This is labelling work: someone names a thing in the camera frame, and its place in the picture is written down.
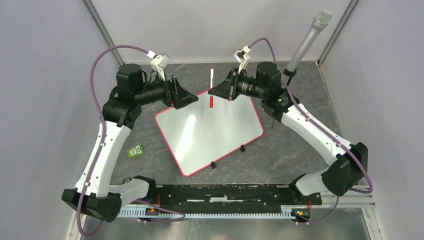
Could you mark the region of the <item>red capped whiteboard marker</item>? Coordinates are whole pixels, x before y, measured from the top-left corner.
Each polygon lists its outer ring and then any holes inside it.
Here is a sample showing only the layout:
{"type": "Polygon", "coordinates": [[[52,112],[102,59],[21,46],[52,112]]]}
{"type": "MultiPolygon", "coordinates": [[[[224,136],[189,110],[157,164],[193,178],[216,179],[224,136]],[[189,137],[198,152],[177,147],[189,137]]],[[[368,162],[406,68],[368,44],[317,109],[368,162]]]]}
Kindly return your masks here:
{"type": "MultiPolygon", "coordinates": [[[[209,89],[211,90],[214,87],[214,67],[210,67],[210,82],[209,89]]],[[[212,109],[214,107],[214,96],[209,93],[209,107],[212,109]]]]}

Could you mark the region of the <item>white board with pink rim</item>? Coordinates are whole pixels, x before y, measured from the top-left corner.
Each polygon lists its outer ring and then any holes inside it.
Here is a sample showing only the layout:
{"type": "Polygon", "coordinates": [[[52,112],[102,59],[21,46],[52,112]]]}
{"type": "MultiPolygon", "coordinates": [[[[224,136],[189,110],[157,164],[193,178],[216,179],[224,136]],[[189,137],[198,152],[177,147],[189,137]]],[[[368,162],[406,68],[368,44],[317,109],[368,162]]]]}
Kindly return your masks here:
{"type": "Polygon", "coordinates": [[[156,125],[180,173],[189,177],[238,151],[264,134],[253,99],[234,101],[205,90],[184,108],[166,108],[155,115],[156,125]]]}

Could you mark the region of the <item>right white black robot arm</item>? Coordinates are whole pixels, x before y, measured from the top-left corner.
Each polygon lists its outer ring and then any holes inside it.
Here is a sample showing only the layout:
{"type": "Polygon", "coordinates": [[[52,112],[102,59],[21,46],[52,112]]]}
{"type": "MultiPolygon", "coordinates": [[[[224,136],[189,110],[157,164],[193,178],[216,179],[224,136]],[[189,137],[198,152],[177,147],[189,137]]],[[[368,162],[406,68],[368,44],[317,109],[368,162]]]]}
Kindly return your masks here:
{"type": "Polygon", "coordinates": [[[361,142],[352,144],[322,124],[282,83],[277,64],[258,64],[256,75],[232,68],[225,80],[208,90],[208,94],[228,101],[239,96],[261,100],[263,110],[274,120],[295,131],[325,160],[327,168],[297,177],[289,189],[289,199],[302,204],[309,195],[331,192],[343,196],[347,191],[360,192],[354,186],[367,174],[368,148],[361,142]]]}

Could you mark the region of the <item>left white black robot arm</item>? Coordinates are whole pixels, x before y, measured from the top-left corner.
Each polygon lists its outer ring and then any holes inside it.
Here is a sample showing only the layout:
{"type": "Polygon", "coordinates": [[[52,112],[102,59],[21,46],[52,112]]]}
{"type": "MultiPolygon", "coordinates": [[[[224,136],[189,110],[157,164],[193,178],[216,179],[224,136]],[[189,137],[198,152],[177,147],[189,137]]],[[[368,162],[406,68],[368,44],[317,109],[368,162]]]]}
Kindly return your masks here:
{"type": "Polygon", "coordinates": [[[116,82],[100,112],[99,133],[87,166],[75,187],[65,189],[61,196],[77,212],[108,223],[117,218],[122,207],[138,199],[151,204],[157,198],[155,180],[144,176],[110,187],[118,156],[142,106],[163,102],[178,110],[199,100],[174,75],[168,80],[156,76],[154,81],[148,81],[147,73],[135,63],[122,65],[116,82]]]}

